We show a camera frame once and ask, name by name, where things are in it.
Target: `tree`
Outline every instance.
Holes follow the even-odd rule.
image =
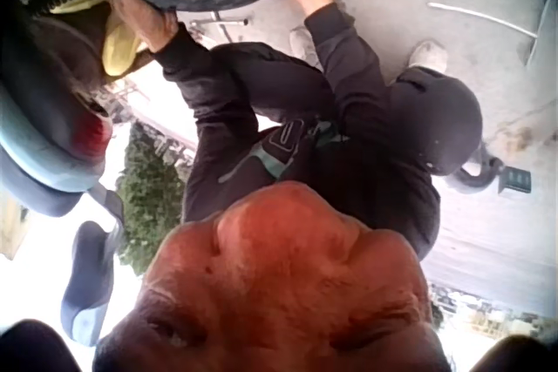
[[[126,222],[119,257],[141,275],[163,239],[180,224],[184,183],[157,154],[155,139],[140,123],[132,126],[125,162],[117,181]]]

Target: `white sneaker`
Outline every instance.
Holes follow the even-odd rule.
[[[317,56],[316,46],[314,40],[310,35],[310,31],[303,26],[298,26],[289,34],[290,49],[293,56],[300,58],[312,67],[316,67],[323,71],[320,59]]]
[[[423,41],[412,52],[409,67],[425,67],[438,73],[446,74],[447,51],[436,41]]]

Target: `sleeve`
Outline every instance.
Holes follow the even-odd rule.
[[[211,52],[190,37],[184,24],[154,57],[194,111],[200,159],[217,160],[257,137],[257,119],[246,95]]]
[[[358,36],[335,3],[309,16],[306,26],[334,91],[344,134],[389,145],[389,95],[378,55]]]

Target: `white stick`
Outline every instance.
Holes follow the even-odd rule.
[[[454,6],[448,6],[446,4],[433,3],[433,2],[428,3],[428,6],[430,6],[431,8],[435,8],[435,9],[452,10],[454,12],[461,12],[461,13],[465,13],[467,15],[473,15],[474,17],[482,17],[484,19],[488,19],[489,21],[493,21],[497,24],[505,25],[508,28],[511,28],[512,30],[518,30],[519,32],[521,32],[525,35],[529,35],[531,38],[536,39],[536,38],[539,37],[537,34],[535,34],[534,32],[531,32],[530,30],[524,30],[523,28],[521,28],[517,25],[511,24],[511,23],[506,22],[506,21],[502,21],[501,19],[498,19],[497,17],[490,17],[488,15],[485,15],[484,13],[475,12],[474,10],[456,8]]]

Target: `person in black hoodie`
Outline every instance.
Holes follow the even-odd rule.
[[[185,223],[94,370],[449,370],[419,261],[439,230],[431,176],[479,147],[479,103],[437,43],[387,85],[333,0],[297,1],[308,62],[209,51],[175,13],[114,0],[194,110],[199,148]],[[281,126],[259,132],[256,113]]]

